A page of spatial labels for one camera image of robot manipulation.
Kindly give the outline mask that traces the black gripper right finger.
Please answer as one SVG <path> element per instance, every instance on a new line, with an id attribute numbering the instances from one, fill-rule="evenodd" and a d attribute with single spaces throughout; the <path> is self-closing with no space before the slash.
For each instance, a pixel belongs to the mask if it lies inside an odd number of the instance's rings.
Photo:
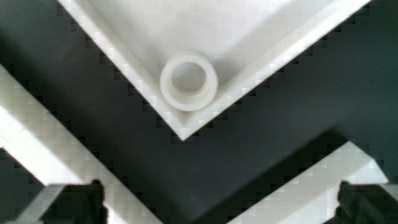
<path id="1" fill-rule="evenodd" d="M 341 182 L 333 224 L 398 224 L 398 184 Z"/>

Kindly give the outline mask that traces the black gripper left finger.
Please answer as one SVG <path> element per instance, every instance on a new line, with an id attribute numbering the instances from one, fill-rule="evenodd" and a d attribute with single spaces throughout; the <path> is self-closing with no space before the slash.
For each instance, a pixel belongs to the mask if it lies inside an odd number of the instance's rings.
<path id="1" fill-rule="evenodd" d="M 105 187 L 98 179 L 86 185 L 66 185 L 41 215 L 45 224 L 107 224 Z"/>

